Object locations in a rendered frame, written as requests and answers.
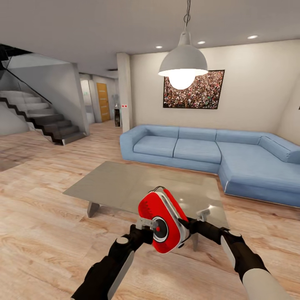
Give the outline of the radio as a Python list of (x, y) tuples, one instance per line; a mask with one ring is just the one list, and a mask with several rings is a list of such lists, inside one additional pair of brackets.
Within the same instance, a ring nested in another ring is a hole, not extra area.
[(176, 199), (164, 186), (155, 187), (139, 203), (138, 213), (142, 218), (158, 222), (159, 226), (157, 228), (149, 227), (150, 230), (154, 231), (152, 245), (159, 253), (166, 254), (175, 247), (181, 248), (184, 245), (185, 228), (178, 221), (177, 214), (164, 194), (156, 191), (162, 188), (180, 214), (181, 219), (189, 220)]

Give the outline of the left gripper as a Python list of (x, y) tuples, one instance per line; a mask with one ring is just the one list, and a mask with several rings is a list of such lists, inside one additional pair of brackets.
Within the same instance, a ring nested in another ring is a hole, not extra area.
[(143, 243), (146, 244), (153, 244), (153, 234), (154, 231), (150, 230), (149, 228), (145, 227), (144, 229), (137, 229), (135, 224), (132, 224), (130, 226), (130, 233), (134, 233), (138, 236), (139, 240), (140, 240), (140, 246)]

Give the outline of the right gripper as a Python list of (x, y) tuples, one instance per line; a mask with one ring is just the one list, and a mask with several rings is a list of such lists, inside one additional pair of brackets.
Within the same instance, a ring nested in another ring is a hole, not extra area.
[(190, 234), (195, 234), (195, 233), (200, 233), (204, 237), (209, 238), (209, 231), (210, 228), (213, 226), (209, 222), (203, 222), (203, 221), (198, 221), (197, 219), (193, 219), (190, 217), (187, 217), (189, 221), (182, 220), (178, 218), (178, 221), (186, 228), (189, 230)]

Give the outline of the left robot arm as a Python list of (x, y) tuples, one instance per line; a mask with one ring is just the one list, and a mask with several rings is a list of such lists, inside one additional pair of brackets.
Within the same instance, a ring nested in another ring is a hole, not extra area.
[(136, 225), (130, 226), (130, 234), (116, 239), (108, 256), (90, 268), (83, 284), (69, 300), (111, 300), (132, 264), (135, 251), (143, 243), (153, 244), (154, 231), (149, 227), (158, 226), (156, 221), (139, 217)]

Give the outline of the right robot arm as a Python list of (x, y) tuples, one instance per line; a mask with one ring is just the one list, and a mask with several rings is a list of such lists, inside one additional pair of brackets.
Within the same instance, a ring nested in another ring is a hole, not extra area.
[(221, 244), (231, 265), (239, 273), (250, 300), (294, 300), (266, 269), (260, 256), (245, 244), (239, 232), (206, 222), (206, 216), (210, 214), (208, 208), (196, 213), (200, 218), (187, 217), (189, 221), (178, 218), (178, 221), (190, 234), (200, 233)]

